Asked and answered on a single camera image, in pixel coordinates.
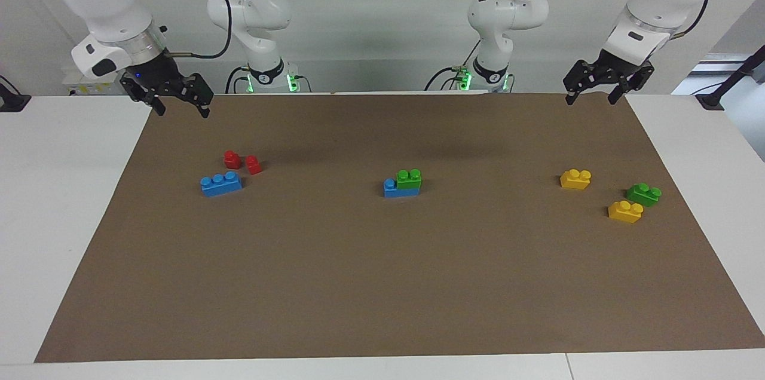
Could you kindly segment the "green toy block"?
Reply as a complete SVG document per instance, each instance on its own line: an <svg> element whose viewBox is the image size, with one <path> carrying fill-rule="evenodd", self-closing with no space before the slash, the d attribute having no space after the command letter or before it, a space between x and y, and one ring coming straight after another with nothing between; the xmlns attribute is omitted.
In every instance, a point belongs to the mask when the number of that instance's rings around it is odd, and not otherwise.
<svg viewBox="0 0 765 380"><path fill-rule="evenodd" d="M650 187L645 182L640 182L626 190L625 198L632 203L638 203L644 207L655 206L662 196L662 191L656 187Z"/></svg>
<svg viewBox="0 0 765 380"><path fill-rule="evenodd" d="M413 168L412 170L402 168L396 173L396 189L421 189L421 184L423 184L423 177L418 168Z"/></svg>

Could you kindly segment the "blue toy block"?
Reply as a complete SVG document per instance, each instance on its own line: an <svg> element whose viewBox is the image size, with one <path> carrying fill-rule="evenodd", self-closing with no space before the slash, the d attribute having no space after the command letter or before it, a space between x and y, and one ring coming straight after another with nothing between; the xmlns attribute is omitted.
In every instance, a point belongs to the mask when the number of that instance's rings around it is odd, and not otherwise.
<svg viewBox="0 0 765 380"><path fill-rule="evenodd" d="M241 189L243 184L241 184L240 175L233 170L200 179L200 190L205 197L218 197Z"/></svg>
<svg viewBox="0 0 765 380"><path fill-rule="evenodd" d="M417 197L420 188L399 188L398 182L388 178L383 182L383 193L385 198Z"/></svg>

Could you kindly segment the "yellow toy block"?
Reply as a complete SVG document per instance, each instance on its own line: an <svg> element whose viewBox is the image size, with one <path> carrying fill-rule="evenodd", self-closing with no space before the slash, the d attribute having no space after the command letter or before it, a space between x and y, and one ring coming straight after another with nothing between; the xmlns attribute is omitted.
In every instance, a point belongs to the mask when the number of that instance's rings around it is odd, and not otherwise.
<svg viewBox="0 0 765 380"><path fill-rule="evenodd" d="M635 223L642 218L644 206L628 200L615 201L608 209L608 217L621 222Z"/></svg>
<svg viewBox="0 0 765 380"><path fill-rule="evenodd" d="M563 172L559 181L563 188L584 190L590 185L591 172L589 170L569 168L569 170Z"/></svg>

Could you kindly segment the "black stand with pole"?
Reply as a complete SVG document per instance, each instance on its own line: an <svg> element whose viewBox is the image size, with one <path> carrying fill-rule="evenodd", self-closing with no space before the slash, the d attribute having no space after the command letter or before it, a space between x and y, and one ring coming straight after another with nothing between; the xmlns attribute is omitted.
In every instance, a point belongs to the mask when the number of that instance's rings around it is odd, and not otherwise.
<svg viewBox="0 0 765 380"><path fill-rule="evenodd" d="M749 56L725 81L719 83L715 91L710 94L695 94L697 101L705 110L723 111L721 105L723 96L734 88L746 76L754 75L756 82L765 82L765 44L753 55Z"/></svg>

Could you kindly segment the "black table clamp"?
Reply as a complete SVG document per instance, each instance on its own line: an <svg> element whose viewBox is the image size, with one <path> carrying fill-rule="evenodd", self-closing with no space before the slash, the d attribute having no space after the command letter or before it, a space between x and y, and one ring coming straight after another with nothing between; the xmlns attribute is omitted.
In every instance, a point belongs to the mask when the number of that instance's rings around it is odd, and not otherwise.
<svg viewBox="0 0 765 380"><path fill-rule="evenodd" d="M19 89L3 75L0 75L0 112L20 112L31 100L29 94L22 94Z"/></svg>

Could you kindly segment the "brown paper mat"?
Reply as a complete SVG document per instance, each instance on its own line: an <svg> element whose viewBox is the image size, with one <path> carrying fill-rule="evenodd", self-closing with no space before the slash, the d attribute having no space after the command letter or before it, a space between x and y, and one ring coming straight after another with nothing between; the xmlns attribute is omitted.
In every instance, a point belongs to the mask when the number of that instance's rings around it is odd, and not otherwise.
<svg viewBox="0 0 765 380"><path fill-rule="evenodd" d="M210 110L150 114L38 363L765 347L626 100L221 95ZM205 197L228 149L243 189ZM385 198L402 168L419 195ZM561 187L569 168L590 185ZM610 219L640 182L658 203Z"/></svg>

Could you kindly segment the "white wall box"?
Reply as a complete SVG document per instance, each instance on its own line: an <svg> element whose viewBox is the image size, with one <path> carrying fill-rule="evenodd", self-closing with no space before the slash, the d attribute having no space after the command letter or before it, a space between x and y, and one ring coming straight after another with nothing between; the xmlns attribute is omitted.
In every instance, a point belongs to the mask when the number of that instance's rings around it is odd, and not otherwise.
<svg viewBox="0 0 765 380"><path fill-rule="evenodd" d="M126 90L120 84L122 72L113 72L99 78L88 78L74 66L62 67L65 77L61 83L68 95L126 95Z"/></svg>

